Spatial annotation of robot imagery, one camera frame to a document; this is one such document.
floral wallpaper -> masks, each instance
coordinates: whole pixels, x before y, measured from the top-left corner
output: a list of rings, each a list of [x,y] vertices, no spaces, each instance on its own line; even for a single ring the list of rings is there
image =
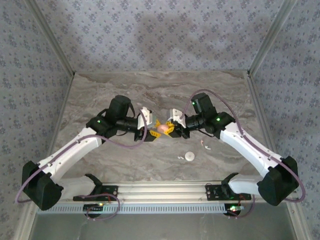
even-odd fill
[[[48,153],[70,78],[22,0],[0,9],[0,239],[9,240],[22,166]]]
[[[246,70],[282,1],[36,0],[76,72]]]
[[[254,76],[278,151],[293,156],[320,240],[320,2],[301,0]]]

pink egg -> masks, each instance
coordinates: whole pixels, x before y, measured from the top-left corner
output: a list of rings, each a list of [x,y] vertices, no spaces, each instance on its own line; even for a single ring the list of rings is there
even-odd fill
[[[169,129],[169,127],[167,125],[165,125],[165,124],[161,124],[156,128],[158,133],[161,133],[161,134],[163,134],[164,131],[167,131],[168,129]]]

white ventilated strip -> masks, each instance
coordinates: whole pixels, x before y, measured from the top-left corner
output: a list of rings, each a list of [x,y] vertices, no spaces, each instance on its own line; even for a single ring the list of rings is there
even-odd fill
[[[112,214],[117,204],[104,205],[103,211],[95,214]],[[123,204],[119,214],[221,214],[226,213],[223,203],[174,203],[174,204]],[[38,210],[38,214],[84,214],[82,204],[57,204],[49,210]]]

white bottle cap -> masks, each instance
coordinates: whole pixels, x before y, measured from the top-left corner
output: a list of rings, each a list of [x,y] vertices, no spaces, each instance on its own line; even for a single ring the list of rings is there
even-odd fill
[[[195,154],[192,152],[192,151],[188,151],[185,155],[184,155],[184,158],[191,162],[195,159]]]

gray marble table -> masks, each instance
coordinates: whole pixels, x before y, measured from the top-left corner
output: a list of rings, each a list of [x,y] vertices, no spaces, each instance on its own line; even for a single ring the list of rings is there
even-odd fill
[[[108,108],[111,99],[124,95],[134,108],[151,109],[165,123],[170,108],[183,110],[188,97],[198,89],[210,89],[225,98],[234,108],[243,128],[262,141],[254,106],[248,92],[244,71],[193,72],[119,72],[76,74],[62,117],[55,149],[69,142],[88,120]],[[210,96],[216,109],[228,112],[222,102]],[[192,106],[187,111],[194,114]],[[113,137],[114,141],[133,145],[133,134]],[[188,162],[185,153],[195,153]],[[232,147],[200,132],[190,139],[161,136],[137,149],[124,149],[104,143],[72,167],[64,177],[92,173],[103,182],[222,180],[233,172],[255,174],[253,166]]]

